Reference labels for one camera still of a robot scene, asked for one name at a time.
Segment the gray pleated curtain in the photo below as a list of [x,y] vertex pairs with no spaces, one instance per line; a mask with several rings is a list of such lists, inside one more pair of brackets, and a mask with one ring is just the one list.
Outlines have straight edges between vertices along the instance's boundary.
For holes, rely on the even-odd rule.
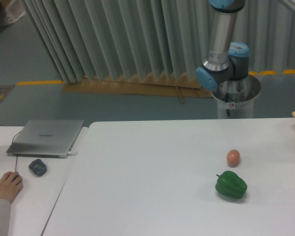
[[[163,71],[189,78],[207,57],[208,0],[22,0],[63,81]],[[250,71],[295,69],[295,15],[277,0],[246,0],[234,40]]]

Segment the green bell pepper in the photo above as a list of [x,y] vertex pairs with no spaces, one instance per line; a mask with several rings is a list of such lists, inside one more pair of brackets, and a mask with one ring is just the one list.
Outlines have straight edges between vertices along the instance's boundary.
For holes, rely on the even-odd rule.
[[215,189],[223,196],[240,199],[247,190],[247,184],[232,171],[225,171],[218,176]]

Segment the laptop lid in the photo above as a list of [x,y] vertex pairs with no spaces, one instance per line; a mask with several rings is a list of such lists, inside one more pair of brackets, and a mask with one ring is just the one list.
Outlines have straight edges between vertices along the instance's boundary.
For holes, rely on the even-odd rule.
[[79,136],[83,122],[83,120],[29,120],[7,153],[66,157]]

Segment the brown egg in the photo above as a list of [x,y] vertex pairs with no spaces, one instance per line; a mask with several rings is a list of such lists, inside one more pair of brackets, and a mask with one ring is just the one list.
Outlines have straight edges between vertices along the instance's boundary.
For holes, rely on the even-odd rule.
[[235,167],[239,164],[240,154],[239,151],[233,149],[227,154],[227,162],[230,166]]

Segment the floor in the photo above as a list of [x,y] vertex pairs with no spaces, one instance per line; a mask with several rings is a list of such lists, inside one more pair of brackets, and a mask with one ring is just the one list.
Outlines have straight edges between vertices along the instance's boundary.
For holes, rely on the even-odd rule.
[[[254,118],[292,117],[295,74],[256,76],[262,84]],[[59,80],[27,16],[0,28],[0,85],[19,81]],[[61,92],[63,85],[16,86],[0,103],[0,124],[23,126],[29,119],[95,121],[216,119],[213,98]]]

